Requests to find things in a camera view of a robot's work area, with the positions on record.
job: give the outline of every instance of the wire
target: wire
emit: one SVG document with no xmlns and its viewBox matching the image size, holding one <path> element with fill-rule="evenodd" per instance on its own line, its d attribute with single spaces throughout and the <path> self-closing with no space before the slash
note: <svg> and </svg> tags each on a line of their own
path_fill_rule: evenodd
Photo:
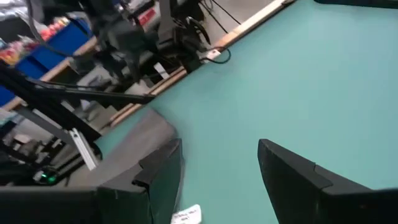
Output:
<svg viewBox="0 0 398 224">
<path fill-rule="evenodd" d="M 32 0 L 25 0 L 25 3 L 26 3 L 26 6 L 27 6 L 28 22 L 29 22 L 30 31 L 32 32 L 33 36 L 36 38 L 36 40 L 39 42 L 40 45 L 43 45 L 45 48 L 55 52 L 56 54 L 62 55 L 64 57 L 87 58 L 88 56 L 92 56 L 93 55 L 93 52 L 91 52 L 91 53 L 89 52 L 89 53 L 82 54 L 82 55 L 68 54 L 68 53 L 62 52 L 60 50 L 57 50 L 57 49 L 53 48 L 52 46 L 50 46 L 48 43 L 46 43 L 46 41 L 44 41 L 44 39 L 39 34 L 39 32 L 37 31 L 37 29 L 36 29 L 36 27 L 34 25 Z M 97 42 L 102 41 L 106 37 L 106 34 L 110 30 L 110 28 L 112 28 L 112 26 L 114 25 L 114 23 L 117 22 L 118 20 L 122 19 L 122 18 L 123 17 L 122 17 L 121 14 L 114 15 L 109 20 L 109 22 L 105 25 L 105 27 L 101 30 L 101 32 L 99 33 L 99 36 L 97 38 Z"/>
<path fill-rule="evenodd" d="M 228 33 L 228 31 L 223 27 L 223 25 L 221 25 L 221 23 L 216 19 L 216 17 L 210 12 L 210 10 L 202 3 L 202 2 L 199 2 L 199 4 L 201 4 L 205 9 L 206 9 L 206 11 L 209 13 L 209 15 L 216 21 L 216 23 L 222 28 L 222 30 L 227 34 Z"/>
<path fill-rule="evenodd" d="M 214 9 L 214 5 L 213 5 L 213 1 L 212 1 L 212 0 L 209 0 L 210 6 L 207 5 L 207 1 L 206 1 L 206 0 L 203 0 L 203 2 L 205 3 L 205 6 L 206 6 L 209 10 L 212 11 L 212 10 Z"/>
<path fill-rule="evenodd" d="M 224 61 L 220 62 L 220 61 L 216 61 L 216 60 L 210 59 L 208 57 L 204 57 L 204 58 L 201 58 L 200 60 L 201 61 L 206 61 L 207 60 L 209 62 L 213 62 L 213 63 L 219 64 L 219 65 L 225 64 L 225 63 L 227 63 L 227 62 L 229 62 L 231 60 L 232 53 L 231 53 L 231 51 L 228 48 L 222 47 L 222 46 L 213 47 L 213 48 L 208 49 L 208 52 L 212 51 L 212 50 L 225 50 L 225 51 L 227 51 L 227 53 L 228 53 L 227 59 L 225 59 Z"/>
<path fill-rule="evenodd" d="M 65 178 L 65 185 L 64 185 L 64 187 L 68 187 L 69 182 L 70 182 L 70 177 L 71 177 L 71 175 L 69 175 L 69 176 L 67 176 L 67 177 Z"/>
<path fill-rule="evenodd" d="M 172 72 L 175 72 L 175 71 L 181 72 L 182 70 L 184 70 L 184 68 L 181 68 L 180 70 L 178 70 L 179 68 L 180 67 L 175 67 L 175 68 L 171 68 L 171 69 L 168 69 L 166 71 L 163 71 L 163 72 L 153 73 L 153 74 L 150 74 L 150 75 L 145 75 L 141 79 L 150 79 L 150 78 L 158 77 L 159 75 L 163 75 L 163 74 L 166 74 L 166 73 L 172 73 Z M 46 86 L 46 85 L 57 85 L 57 86 L 64 86 L 64 87 L 71 87 L 71 88 L 98 88 L 98 87 L 100 87 L 100 86 L 82 86 L 82 85 L 74 85 L 74 84 L 59 83 L 59 82 L 45 82 L 45 81 L 35 80 L 33 78 L 27 78 L 27 80 L 30 83 L 33 83 L 33 84 L 38 85 L 38 86 L 41 86 L 43 88 L 48 88 L 48 86 Z M 118 86 L 118 85 L 120 85 L 120 84 L 112 84 L 112 85 L 109 85 L 109 86 Z"/>
<path fill-rule="evenodd" d="M 232 18 L 235 22 L 237 22 L 239 25 L 241 25 L 241 23 L 235 19 L 235 17 L 233 17 L 226 9 L 224 9 L 220 4 L 218 4 L 215 0 L 210 0 L 210 2 L 214 2 L 218 7 L 220 7 L 225 13 L 227 13 L 230 18 Z"/>
</svg>

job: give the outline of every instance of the green light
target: green light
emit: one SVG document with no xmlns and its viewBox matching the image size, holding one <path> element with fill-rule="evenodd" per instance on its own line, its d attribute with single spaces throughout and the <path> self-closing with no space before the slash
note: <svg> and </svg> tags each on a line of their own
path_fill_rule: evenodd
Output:
<svg viewBox="0 0 398 224">
<path fill-rule="evenodd" d="M 55 177 L 50 177 L 50 178 L 49 178 L 49 182 L 50 182 L 50 183 L 55 182 L 56 179 L 57 179 L 57 178 L 55 178 Z"/>
</svg>

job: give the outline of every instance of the teal tabletop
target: teal tabletop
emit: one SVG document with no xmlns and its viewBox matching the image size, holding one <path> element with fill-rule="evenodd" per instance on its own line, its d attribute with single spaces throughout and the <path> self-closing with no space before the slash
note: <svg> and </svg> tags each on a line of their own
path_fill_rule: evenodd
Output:
<svg viewBox="0 0 398 224">
<path fill-rule="evenodd" d="M 199 204 L 204 223 L 277 223 L 260 138 L 372 189 L 398 186 L 398 10 L 298 0 L 231 52 L 149 105 L 183 141 L 181 208 Z M 145 110 L 98 141 L 105 155 Z"/>
</svg>

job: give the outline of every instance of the blue storage container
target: blue storage container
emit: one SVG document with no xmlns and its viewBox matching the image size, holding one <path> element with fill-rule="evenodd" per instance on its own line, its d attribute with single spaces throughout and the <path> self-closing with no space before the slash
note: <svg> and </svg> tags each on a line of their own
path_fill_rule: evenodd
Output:
<svg viewBox="0 0 398 224">
<path fill-rule="evenodd" d="M 89 30 L 87 24 L 83 20 L 80 20 L 79 23 L 86 30 Z M 88 37 L 75 24 L 70 22 L 51 37 L 47 43 L 62 52 L 73 54 L 90 38 L 91 37 Z M 29 77 L 39 79 L 64 59 L 64 56 L 56 54 L 43 46 L 39 46 L 19 61 L 14 67 Z M 5 105 L 14 97 L 15 95 L 13 93 L 0 86 L 0 106 Z"/>
</svg>

